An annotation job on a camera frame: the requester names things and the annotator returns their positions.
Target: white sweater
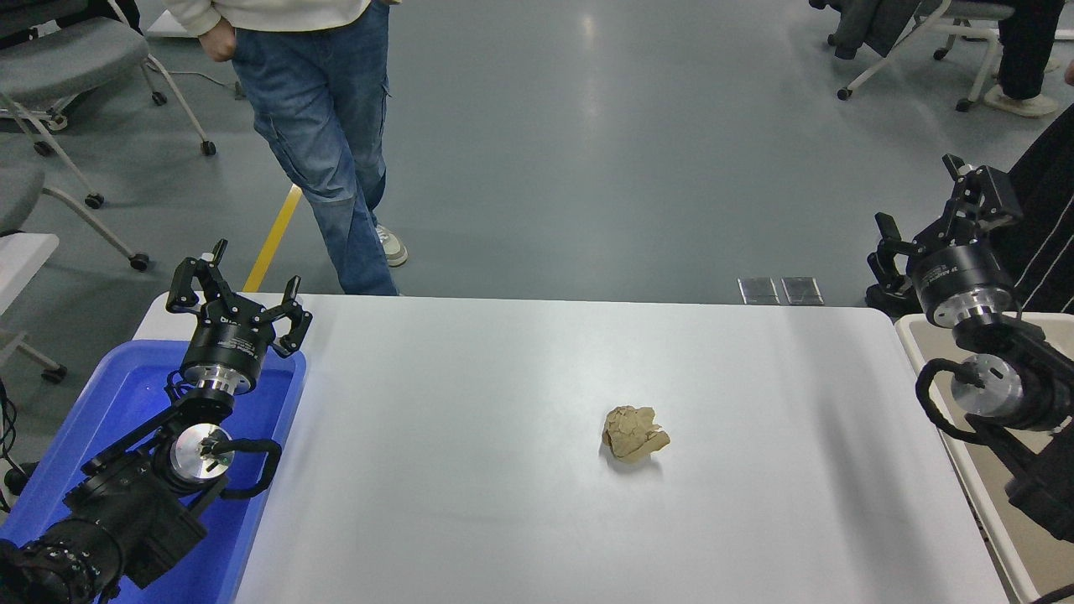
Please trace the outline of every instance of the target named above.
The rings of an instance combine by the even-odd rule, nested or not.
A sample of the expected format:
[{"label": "white sweater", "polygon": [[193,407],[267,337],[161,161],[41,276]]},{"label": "white sweater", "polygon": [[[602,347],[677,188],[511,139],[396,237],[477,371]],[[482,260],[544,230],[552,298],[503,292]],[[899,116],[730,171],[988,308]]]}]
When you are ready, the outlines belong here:
[{"label": "white sweater", "polygon": [[258,31],[316,31],[347,25],[371,0],[164,0],[191,35],[213,29],[220,17]]}]

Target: pants leg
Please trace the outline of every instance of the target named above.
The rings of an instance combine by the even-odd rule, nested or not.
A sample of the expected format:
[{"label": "pants leg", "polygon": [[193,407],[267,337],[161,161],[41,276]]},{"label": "pants leg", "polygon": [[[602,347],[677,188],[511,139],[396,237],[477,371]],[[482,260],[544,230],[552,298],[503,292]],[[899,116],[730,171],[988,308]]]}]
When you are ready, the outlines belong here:
[{"label": "pants leg", "polygon": [[253,106],[255,129],[313,207],[344,292],[396,296],[335,109],[336,31],[237,30],[232,63]]},{"label": "pants leg", "polygon": [[358,21],[331,30],[329,37],[329,88],[371,213],[383,198],[386,184],[381,136],[388,98],[389,12],[387,4],[374,1]]},{"label": "pants leg", "polygon": [[1044,68],[1059,27],[1063,0],[1000,0],[1014,8],[1014,15],[1000,21],[1003,59],[1000,86],[1012,99],[1032,99],[1041,94]]}]

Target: black cable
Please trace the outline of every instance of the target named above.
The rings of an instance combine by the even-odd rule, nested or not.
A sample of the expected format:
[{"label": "black cable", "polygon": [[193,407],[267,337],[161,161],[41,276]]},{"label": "black cable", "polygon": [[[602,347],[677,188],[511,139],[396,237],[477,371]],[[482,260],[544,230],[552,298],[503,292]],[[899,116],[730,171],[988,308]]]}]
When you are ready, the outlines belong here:
[{"label": "black cable", "polygon": [[937,404],[932,402],[931,397],[929,397],[929,387],[932,386],[932,380],[935,379],[938,373],[942,371],[948,371],[955,374],[955,377],[960,380],[972,384],[977,388],[984,388],[985,383],[977,377],[977,372],[973,371],[973,368],[966,363],[956,363],[955,361],[949,361],[947,359],[932,359],[931,361],[925,363],[921,368],[921,373],[917,376],[917,384],[914,386],[914,391],[917,393],[917,401],[921,403],[921,408],[925,409],[925,415],[932,421],[932,423],[939,428],[944,434],[947,434],[952,438],[957,438],[959,441],[964,441],[973,445],[983,445],[984,441],[976,432],[967,432],[966,430],[959,430],[952,426],[947,418],[940,413],[940,408]]},{"label": "black cable", "polygon": [[1068,598],[1070,595],[1074,595],[1074,583],[1070,584],[1066,587],[1061,587],[1055,591],[1049,591],[1048,593],[1045,593],[1044,595],[1034,600],[1031,604],[1054,604],[1055,602],[1059,602],[1063,598]]},{"label": "black cable", "polygon": [[[146,67],[149,68],[149,70],[153,71],[154,73],[160,73],[160,69],[157,66],[155,66],[154,63],[151,63],[151,62],[146,63]],[[226,84],[226,83],[220,82],[219,80],[216,80],[214,77],[211,77],[209,75],[204,74],[204,73],[202,73],[200,71],[171,71],[171,70],[169,70],[168,73],[170,73],[171,75],[199,75],[201,77],[204,77],[205,80],[208,80],[209,82],[212,82],[213,84],[216,84],[217,86],[219,86],[221,88],[227,88],[228,90],[231,90],[232,92],[234,92],[236,100],[238,100],[238,99],[245,99],[246,98],[246,92],[243,91],[243,85],[240,82],[235,82],[234,84]]]},{"label": "black cable", "polygon": [[256,485],[248,489],[224,489],[220,491],[220,499],[252,499],[262,491],[268,488],[272,484],[273,476],[276,475],[276,466],[279,465],[279,458],[284,452],[282,447],[279,443],[273,441],[272,438],[259,438],[257,441],[251,441],[249,438],[235,438],[234,441],[219,441],[213,443],[205,447],[203,455],[205,452],[212,455],[220,455],[231,451],[238,452],[263,452],[266,455],[265,463],[261,468],[261,477],[258,478]]},{"label": "black cable", "polygon": [[0,459],[5,460],[15,472],[29,480],[30,475],[26,470],[11,458],[11,449],[15,446],[15,420],[18,418],[18,407],[8,398],[8,388],[4,387],[2,379],[0,379],[0,418],[2,418],[0,422],[3,423],[3,431],[0,433]]},{"label": "black cable", "polygon": [[168,384],[164,385],[164,392],[168,392],[168,398],[174,403],[183,398],[184,394],[193,388],[193,384],[190,384],[186,379],[180,379],[176,382],[176,376],[182,375],[179,370],[175,370],[168,374]]},{"label": "black cable", "polygon": [[8,498],[4,497],[3,489],[0,489],[0,512],[11,514],[11,504],[8,503]]}]

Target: yellow floor line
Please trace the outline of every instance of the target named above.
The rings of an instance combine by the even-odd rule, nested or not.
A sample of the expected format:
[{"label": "yellow floor line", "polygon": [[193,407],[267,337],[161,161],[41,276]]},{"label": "yellow floor line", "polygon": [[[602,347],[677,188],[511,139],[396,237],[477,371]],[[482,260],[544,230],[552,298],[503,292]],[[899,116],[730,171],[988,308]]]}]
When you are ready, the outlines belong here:
[{"label": "yellow floor line", "polygon": [[276,215],[276,221],[273,222],[272,229],[268,230],[268,236],[265,238],[265,242],[261,246],[261,253],[258,254],[258,259],[253,262],[250,276],[246,277],[243,291],[259,291],[261,289],[261,282],[264,281],[265,273],[268,272],[272,259],[276,257],[276,249],[279,247],[280,240],[284,239],[284,233],[287,232],[287,226],[291,222],[291,216],[294,215],[294,208],[297,207],[300,198],[302,198],[302,189],[291,185],[291,192],[287,193],[284,206],[279,208],[279,214]]}]

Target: chair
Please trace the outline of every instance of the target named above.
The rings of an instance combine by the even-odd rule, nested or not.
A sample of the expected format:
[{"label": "chair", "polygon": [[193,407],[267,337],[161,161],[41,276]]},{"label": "chair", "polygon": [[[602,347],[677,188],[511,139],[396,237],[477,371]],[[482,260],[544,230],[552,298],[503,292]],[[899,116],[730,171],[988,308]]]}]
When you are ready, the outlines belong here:
[{"label": "chair", "polygon": [[[86,3],[86,0],[6,0],[4,5],[14,4],[14,8],[0,11],[0,35],[76,13],[85,9]],[[148,61],[164,77],[186,111],[201,136],[202,153],[207,156],[216,154],[216,145],[205,135],[171,74],[149,54],[145,39],[126,24],[122,12],[112,0],[110,3],[119,18],[124,19],[122,23],[95,17],[0,51],[0,105],[8,110],[23,132],[33,141],[33,147],[40,155],[56,153],[62,158],[88,189],[85,202],[93,208],[104,203],[104,197],[93,188],[41,119],[28,111],[24,103],[52,101],[86,92],[134,67],[141,67],[153,101],[158,105],[164,104],[166,97],[154,88],[146,71]],[[32,124],[43,140],[35,136],[24,120]]]},{"label": "chair", "polygon": [[119,250],[132,269],[141,272],[149,267],[147,255],[131,249],[77,200],[59,189],[46,187],[45,172],[41,168],[0,167],[0,232],[20,229],[23,221],[33,211],[42,195],[62,201],[108,244]]},{"label": "chair", "polygon": [[[863,71],[861,75],[854,78],[854,82],[847,84],[845,88],[840,88],[836,96],[839,97],[839,100],[841,101],[850,99],[851,95],[853,95],[854,91],[865,84],[870,77],[890,64],[898,55],[901,55],[905,48],[905,42],[924,35],[926,32],[935,31],[947,34],[946,46],[938,48],[932,54],[932,58],[938,61],[942,60],[947,55],[955,44],[955,39],[959,35],[964,38],[984,39],[988,42],[988,48],[981,62],[981,68],[977,69],[977,75],[973,81],[973,86],[970,87],[970,94],[955,104],[955,110],[957,111],[970,111],[973,103],[981,98],[981,90],[984,87],[985,78],[991,74],[992,67],[996,64],[1000,53],[1000,39],[997,31],[985,27],[974,27],[970,20],[1001,21],[1013,14],[1013,8],[992,2],[926,0],[917,8],[914,17],[916,20],[914,29],[906,34],[906,37],[903,38],[895,46],[895,48],[887,54],[886,57]],[[947,25],[940,23],[943,19],[950,19],[952,24]]]},{"label": "chair", "polygon": [[[0,186],[0,265],[3,268],[0,271],[0,313],[8,310],[59,243],[53,234],[24,233],[19,230],[42,195],[54,197],[67,204],[126,256],[131,268],[137,271],[148,268],[148,256],[127,247],[73,197],[46,187],[44,170],[30,167],[0,167],[0,185],[2,185]],[[16,350],[42,365],[44,370],[41,376],[47,382],[59,384],[67,375],[66,366],[26,343],[26,332],[0,330],[0,364],[6,362]]]}]

